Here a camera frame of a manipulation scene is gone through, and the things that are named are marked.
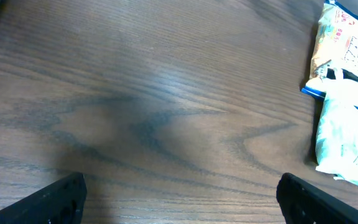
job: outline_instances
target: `wooden table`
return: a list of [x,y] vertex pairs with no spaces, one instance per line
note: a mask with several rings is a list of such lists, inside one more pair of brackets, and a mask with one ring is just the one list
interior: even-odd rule
[[73,171],[83,223],[282,223],[284,172],[358,208],[314,170],[321,103],[300,92],[322,6],[5,1],[0,209]]

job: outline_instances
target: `brown wooden surface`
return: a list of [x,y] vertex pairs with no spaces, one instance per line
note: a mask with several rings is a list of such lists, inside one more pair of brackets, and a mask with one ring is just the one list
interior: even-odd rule
[[[358,13],[358,2],[344,1]],[[80,171],[83,223],[282,223],[314,170],[300,93],[323,0],[8,0],[0,8],[0,209]]]

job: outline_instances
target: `dark wood grain pattern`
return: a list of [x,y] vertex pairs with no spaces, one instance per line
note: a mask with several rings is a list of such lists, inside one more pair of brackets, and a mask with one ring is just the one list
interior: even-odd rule
[[321,104],[299,91],[322,6],[4,1],[0,209],[73,171],[83,223],[283,223],[284,172],[358,208],[314,170]]

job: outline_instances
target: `blue trim on bag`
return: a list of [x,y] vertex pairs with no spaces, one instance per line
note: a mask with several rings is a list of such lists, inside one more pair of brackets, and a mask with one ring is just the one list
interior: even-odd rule
[[317,100],[320,101],[324,101],[325,97],[326,97],[326,93],[322,92],[322,91],[318,91],[315,90],[313,88],[307,87],[305,86],[304,88],[302,88],[302,93],[306,93],[307,95],[310,95],[314,98],[316,98]]
[[349,15],[351,15],[353,18],[355,18],[355,19],[357,19],[358,20],[358,15],[355,15],[353,12],[351,12],[350,10],[348,10],[348,9],[346,9],[341,3],[339,3],[339,2],[337,2],[337,1],[335,1],[335,0],[325,0],[325,2],[324,2],[325,4],[330,4],[330,5],[332,5],[332,6],[337,6],[337,7],[339,7],[340,9],[342,9],[344,12],[346,12],[346,13],[348,13]]

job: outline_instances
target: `crinkled plastic wrapper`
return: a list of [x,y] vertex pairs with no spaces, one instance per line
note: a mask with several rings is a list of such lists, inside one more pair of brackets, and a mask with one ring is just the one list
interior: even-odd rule
[[[324,3],[310,79],[302,92],[323,100],[326,79],[351,79],[358,83],[358,16],[336,1]],[[352,103],[358,109],[358,93],[355,95]]]
[[324,99],[316,170],[358,185],[358,16],[326,1],[303,93]]

